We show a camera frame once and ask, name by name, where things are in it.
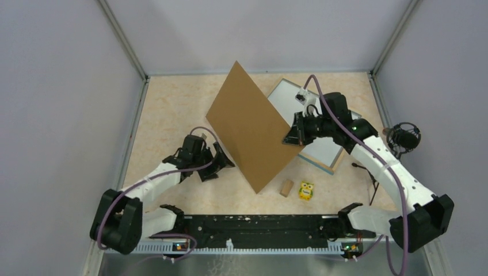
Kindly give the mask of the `brown cardboard backing board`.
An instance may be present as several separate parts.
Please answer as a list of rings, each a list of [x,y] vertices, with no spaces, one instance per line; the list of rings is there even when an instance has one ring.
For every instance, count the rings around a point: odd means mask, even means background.
[[[235,62],[206,119],[255,193],[303,149],[282,140],[290,126]]]

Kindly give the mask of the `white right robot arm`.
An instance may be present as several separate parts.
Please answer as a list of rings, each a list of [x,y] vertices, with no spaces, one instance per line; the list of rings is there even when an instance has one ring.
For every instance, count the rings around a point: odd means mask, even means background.
[[[386,235],[412,253],[446,233],[453,200],[446,194],[435,195],[412,176],[369,121],[352,117],[344,95],[325,94],[320,114],[313,113],[318,100],[313,93],[300,89],[295,98],[304,109],[294,113],[283,144],[307,146],[317,138],[331,138],[373,175],[399,209],[393,212],[351,204],[339,212],[343,216],[337,221],[341,235],[352,237],[359,230]]]

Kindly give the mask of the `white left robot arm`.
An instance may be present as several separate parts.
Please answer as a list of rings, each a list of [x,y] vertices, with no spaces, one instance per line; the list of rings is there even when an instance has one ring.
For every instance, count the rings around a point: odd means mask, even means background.
[[[209,147],[205,138],[189,134],[174,154],[164,158],[141,180],[130,187],[108,189],[102,194],[89,236],[102,249],[123,255],[134,251],[142,239],[161,239],[165,235],[183,239],[183,210],[163,204],[146,213],[144,204],[152,203],[193,173],[205,182],[216,179],[220,170],[234,166],[218,141]]]

